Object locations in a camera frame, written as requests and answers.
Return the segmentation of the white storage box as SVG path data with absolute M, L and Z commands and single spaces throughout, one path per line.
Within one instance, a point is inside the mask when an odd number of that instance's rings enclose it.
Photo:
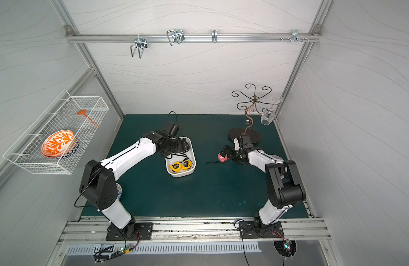
M 197 160 L 193 151 L 193 146 L 192 146 L 192 142 L 189 138 L 187 137 L 181 137 L 181 138 L 185 138 L 187 140 L 187 142 L 190 145 L 190 150 L 186 153 L 177 153 L 177 154 L 172 154 L 168 157 L 165 158 L 165 163 L 166 163 L 166 171 L 169 175 L 171 175 L 174 178 L 179 178 L 179 177 L 184 177 L 184 176 L 188 176 L 194 173 L 196 166 L 197 166 Z M 182 162 L 185 158 L 188 158 L 192 161 L 193 167 L 190 170 L 187 171 L 179 171 L 177 173 L 172 172 L 170 169 L 170 165 L 173 164 L 174 162 Z

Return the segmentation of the pink tape measure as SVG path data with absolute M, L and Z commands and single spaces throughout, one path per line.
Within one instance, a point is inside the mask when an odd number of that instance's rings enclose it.
M 217 159 L 218 162 L 224 163 L 229 159 L 229 157 L 227 155 L 218 154 Z

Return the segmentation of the black yellow tape measure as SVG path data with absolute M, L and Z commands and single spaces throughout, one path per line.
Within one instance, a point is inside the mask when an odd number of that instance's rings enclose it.
M 182 161 L 182 165 L 181 165 L 181 170 L 183 171 L 187 171 L 190 170 L 193 167 L 192 161 L 188 158 L 185 158 Z

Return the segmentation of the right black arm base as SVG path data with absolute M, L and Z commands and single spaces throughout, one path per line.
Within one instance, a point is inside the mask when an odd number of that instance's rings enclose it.
M 234 227 L 239 231 L 241 239 L 284 239 L 284 231 L 280 221 L 264 225 L 255 217 L 253 221 L 238 219 Z

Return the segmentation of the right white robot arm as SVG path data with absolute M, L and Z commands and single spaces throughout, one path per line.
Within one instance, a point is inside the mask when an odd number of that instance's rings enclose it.
M 277 223 L 288 210 L 306 200 L 306 190 L 293 160 L 283 160 L 258 148 L 236 150 L 230 146 L 224 147 L 218 160 L 232 160 L 239 165 L 248 163 L 265 173 L 268 200 L 258 212 L 262 226 Z

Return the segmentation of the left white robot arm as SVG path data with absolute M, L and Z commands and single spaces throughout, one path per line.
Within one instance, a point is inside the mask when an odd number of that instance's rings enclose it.
M 89 161 L 82 175 L 80 196 L 85 197 L 116 228 L 133 227 L 134 218 L 118 198 L 118 179 L 155 153 L 169 157 L 173 154 L 186 154 L 190 149 L 191 145 L 185 137 L 177 138 L 165 131 L 150 131 L 116 155 L 101 161 Z

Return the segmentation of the clear glass cup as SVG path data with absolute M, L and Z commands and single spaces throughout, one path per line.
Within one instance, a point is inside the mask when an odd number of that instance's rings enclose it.
M 283 98 L 282 96 L 273 98 L 273 102 L 272 102 L 272 105 L 270 106 L 270 109 L 268 109 L 268 110 L 266 111 L 266 113 L 264 113 L 264 114 L 261 116 L 260 121 L 261 121 L 261 123 L 262 123 L 263 125 L 268 126 L 268 125 L 270 125 L 270 124 L 274 121 L 276 108 L 277 108 L 283 101 L 284 101 L 284 98 Z

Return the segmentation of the brown metal jewelry stand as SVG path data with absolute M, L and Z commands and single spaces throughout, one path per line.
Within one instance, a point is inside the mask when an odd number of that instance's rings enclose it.
M 244 115 L 246 116 L 246 120 L 244 122 L 245 127 L 239 128 L 235 127 L 229 130 L 228 132 L 228 137 L 234 141 L 235 138 L 243 136 L 243 135 L 248 135 L 250 137 L 250 141 L 252 144 L 258 144 L 262 137 L 259 132 L 253 129 L 254 125 L 254 120 L 252 118 L 252 115 L 256 112 L 259 115 L 266 115 L 269 113 L 269 109 L 266 107 L 262 107 L 261 110 L 259 110 L 258 105 L 263 104 L 263 105 L 270 105 L 270 103 L 265 103 L 262 101 L 264 97 L 269 95 L 272 92 L 272 88 L 269 86 L 263 86 L 261 88 L 261 91 L 264 92 L 262 96 L 259 96 L 256 93 L 256 86 L 252 83 L 245 84 L 246 90 L 253 90 L 252 95 L 247 95 L 246 93 L 240 91 L 240 90 L 234 90 L 231 92 L 231 96 L 234 98 L 239 98 L 240 96 L 243 96 L 246 98 L 246 101 L 243 102 L 238 102 L 236 107 L 238 110 L 243 111 Z

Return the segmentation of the blue yellow patterned plate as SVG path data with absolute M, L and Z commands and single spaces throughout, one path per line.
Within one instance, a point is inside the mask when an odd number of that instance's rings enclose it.
M 116 188 L 117 188 L 117 198 L 120 199 L 122 196 L 122 187 L 120 184 L 116 184 Z

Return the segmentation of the orange patterned plate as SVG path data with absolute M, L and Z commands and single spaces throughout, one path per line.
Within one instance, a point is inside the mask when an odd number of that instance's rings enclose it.
M 48 158 L 59 158 L 68 155 L 77 144 L 77 137 L 71 130 L 60 130 L 51 134 L 44 141 L 41 153 Z

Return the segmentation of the curved metal hook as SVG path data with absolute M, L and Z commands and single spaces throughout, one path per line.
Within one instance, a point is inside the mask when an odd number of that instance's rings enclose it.
M 184 33 L 181 29 L 169 30 L 167 31 L 166 36 L 170 46 L 173 46 L 175 43 L 181 44 L 185 40 Z

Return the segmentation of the white vent grille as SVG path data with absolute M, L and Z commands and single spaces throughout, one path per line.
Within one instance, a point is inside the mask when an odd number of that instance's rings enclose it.
M 122 244 L 71 244 L 68 256 L 92 256 L 103 250 L 109 255 L 123 248 Z M 130 254 L 234 254 L 260 253 L 257 241 L 253 242 L 173 242 L 173 243 L 140 243 Z

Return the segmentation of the small metal hook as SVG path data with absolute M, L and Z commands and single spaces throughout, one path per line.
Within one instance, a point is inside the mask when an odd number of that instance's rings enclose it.
M 218 32 L 215 29 L 211 31 L 211 41 L 212 43 L 217 43 L 218 41 Z

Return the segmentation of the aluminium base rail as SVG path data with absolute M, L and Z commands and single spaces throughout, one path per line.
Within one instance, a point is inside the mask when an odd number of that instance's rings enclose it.
M 241 238 L 240 227 L 248 234 L 253 231 L 252 218 L 232 217 L 140 217 L 136 226 L 140 239 L 149 242 L 176 241 L 236 241 Z M 109 223 L 102 217 L 83 217 L 68 222 L 59 244 L 105 243 Z M 273 230 L 260 231 L 259 236 L 278 240 L 280 236 L 291 240 L 330 240 L 331 234 L 322 218 L 282 218 Z

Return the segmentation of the metal bracket hook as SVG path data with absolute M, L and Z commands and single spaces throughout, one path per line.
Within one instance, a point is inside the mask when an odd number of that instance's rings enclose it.
M 303 38 L 299 35 L 299 31 L 296 29 L 292 31 L 291 36 L 287 38 L 280 38 L 282 42 L 290 42 L 290 43 L 306 43 L 309 41 L 309 38 Z

